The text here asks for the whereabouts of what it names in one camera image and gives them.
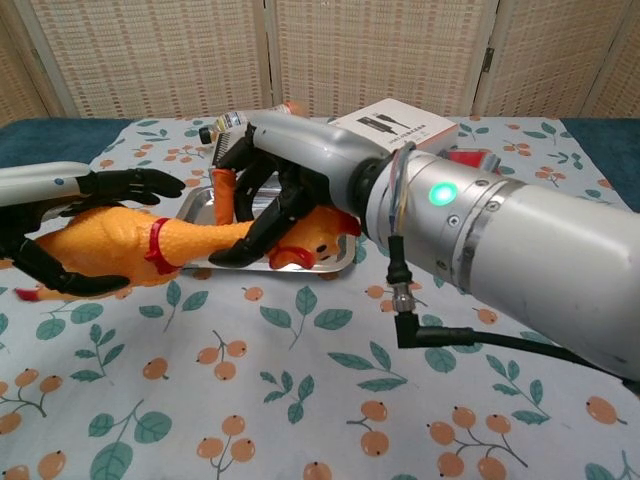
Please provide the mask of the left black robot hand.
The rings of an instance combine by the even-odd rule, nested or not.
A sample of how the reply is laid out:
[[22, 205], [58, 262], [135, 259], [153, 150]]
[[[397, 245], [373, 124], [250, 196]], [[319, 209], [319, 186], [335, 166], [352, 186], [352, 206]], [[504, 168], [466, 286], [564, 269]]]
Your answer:
[[184, 182], [153, 168], [95, 172], [84, 163], [70, 161], [3, 168], [1, 258], [63, 294], [89, 298], [115, 292], [127, 287], [130, 279], [68, 271], [27, 235], [57, 216], [121, 201], [156, 205], [163, 197], [180, 197], [184, 189]]

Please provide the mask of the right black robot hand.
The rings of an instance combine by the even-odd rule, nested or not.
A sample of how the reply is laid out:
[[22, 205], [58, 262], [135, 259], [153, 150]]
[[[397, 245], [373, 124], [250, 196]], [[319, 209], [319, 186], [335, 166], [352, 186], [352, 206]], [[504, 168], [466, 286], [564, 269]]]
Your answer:
[[255, 115], [213, 170], [228, 202], [224, 226], [237, 232], [210, 262], [244, 268], [267, 257], [273, 270], [310, 269], [333, 256], [340, 236], [362, 232], [359, 179], [389, 155], [328, 124], [274, 111]]

